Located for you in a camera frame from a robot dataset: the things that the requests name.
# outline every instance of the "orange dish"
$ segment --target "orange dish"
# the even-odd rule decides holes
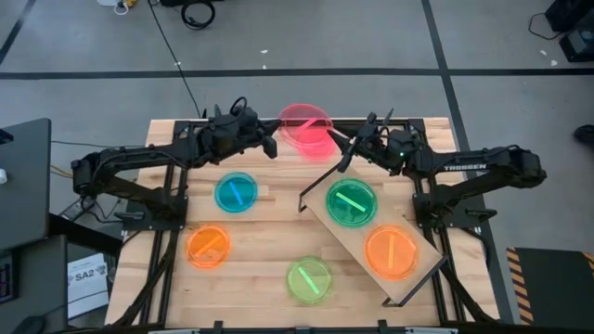
[[[231,239],[222,227],[204,225],[187,239],[187,259],[200,269],[214,269],[231,252]]]
[[[414,273],[419,249],[402,228],[384,225],[373,230],[365,241],[368,266],[381,278],[402,280]]]

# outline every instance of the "green dish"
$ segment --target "green dish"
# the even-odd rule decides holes
[[[344,179],[330,187],[326,208],[332,219],[344,227],[361,227],[373,220],[378,199],[373,189],[356,179]]]
[[[317,304],[330,294],[332,273],[321,259],[306,256],[291,264],[287,273],[287,287],[297,301]]]

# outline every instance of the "petri dish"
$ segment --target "petri dish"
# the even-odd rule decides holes
[[[356,179],[343,179],[328,190],[326,208],[337,224],[361,227],[375,217],[378,199],[366,183]]]
[[[258,197],[258,186],[246,173],[225,175],[214,189],[214,199],[219,208],[226,212],[244,212]]]
[[[369,233],[365,241],[365,259],[381,278],[402,280],[415,272],[419,249],[404,229],[383,225]]]
[[[200,269],[214,269],[231,252],[231,238],[220,226],[204,225],[187,239],[186,256]]]
[[[322,161],[336,150],[336,144],[328,135],[332,120],[321,108],[291,104],[280,112],[278,118],[281,136],[305,158]]]
[[[316,304],[329,296],[332,273],[320,258],[306,256],[291,264],[287,273],[287,287],[297,301]]]

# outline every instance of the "wooden board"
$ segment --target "wooden board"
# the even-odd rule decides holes
[[[407,301],[409,293],[431,271],[436,269],[436,265],[442,261],[443,256],[419,233],[416,227],[407,222],[402,215],[395,214],[396,212],[394,212],[392,203],[386,198],[382,190],[378,191],[376,189],[375,191],[378,200],[378,211],[371,222],[358,228],[348,228],[336,224],[326,208],[326,195],[330,187],[336,182],[349,178],[367,182],[366,177],[363,174],[355,172],[353,168],[349,168],[345,173],[334,172],[308,192],[303,197],[303,202],[316,215],[320,223],[342,243],[368,274],[373,277],[392,301],[399,305],[403,304]],[[404,229],[417,245],[420,254],[417,268],[414,273],[404,279],[397,281],[386,280],[377,275],[365,260],[365,240],[372,231],[382,225],[397,226]]]
[[[430,118],[425,122],[429,142],[435,150],[455,149],[447,118]],[[170,143],[173,129],[174,120],[152,121],[147,143]],[[223,320],[228,328],[367,327],[377,326],[378,319],[387,319],[390,326],[437,325],[431,282],[405,307],[381,307],[386,295],[380,286],[312,213],[297,212],[301,190],[335,164],[339,152],[325,163],[311,163],[278,136],[277,140],[278,158],[273,161],[256,148],[223,161],[220,166],[209,165],[189,173],[188,229],[181,234],[177,248],[167,326],[211,328],[213,321]],[[359,158],[353,159],[353,166],[374,189],[386,193],[397,214],[414,221],[410,202],[414,187],[410,180],[388,177],[384,170]],[[256,204],[239,215],[222,212],[213,199],[216,182],[235,171],[249,173],[259,183]],[[144,169],[138,183],[161,186],[164,173],[164,167]],[[459,182],[462,177],[460,173],[438,176],[439,182],[449,184]],[[223,225],[232,237],[229,259],[215,271],[198,270],[186,260],[187,236],[203,223]],[[119,318],[144,285],[153,236],[154,232],[142,232],[124,247],[106,323]],[[497,317],[481,242],[458,230],[450,231],[450,241],[460,281],[486,312]],[[321,257],[334,274],[332,296],[315,307],[294,302],[285,290],[284,276],[290,263],[305,255]],[[442,281],[448,315],[453,319],[451,294],[445,280]],[[156,319],[160,286],[155,291],[152,320]]]

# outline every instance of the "wooden table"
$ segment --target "wooden table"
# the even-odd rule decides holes
[[[147,144],[170,143],[174,122],[152,121]],[[427,118],[425,124],[434,150],[455,149],[447,118]],[[274,160],[256,148],[219,166],[189,172],[187,228],[178,242],[167,327],[211,328],[215,320],[223,320],[226,328],[375,327],[378,319],[386,319],[389,326],[438,325],[431,281],[406,306],[381,307],[386,295],[378,284],[310,211],[297,212],[299,193],[338,161],[338,149],[329,161],[312,163],[279,135],[276,139],[278,157]],[[376,191],[387,194],[394,203],[394,214],[414,223],[414,188],[409,179],[388,177],[383,169],[357,157],[352,166]],[[258,183],[258,200],[242,214],[223,212],[213,198],[217,181],[230,172],[249,173]],[[143,169],[138,183],[162,186],[164,175],[165,167]],[[441,173],[437,177],[439,183],[461,180],[460,173]],[[195,268],[185,254],[187,237],[204,223],[222,225],[232,239],[228,260],[213,271]],[[106,323],[119,318],[144,285],[153,236],[154,232],[142,232],[123,249]],[[488,314],[497,317],[480,241],[457,229],[451,229],[449,236],[460,281]],[[331,297],[318,306],[300,305],[286,291],[285,275],[290,263],[305,255],[325,260],[334,277]],[[443,277],[442,282],[448,316],[454,319],[451,293]],[[155,291],[151,321],[157,318],[161,285]]]

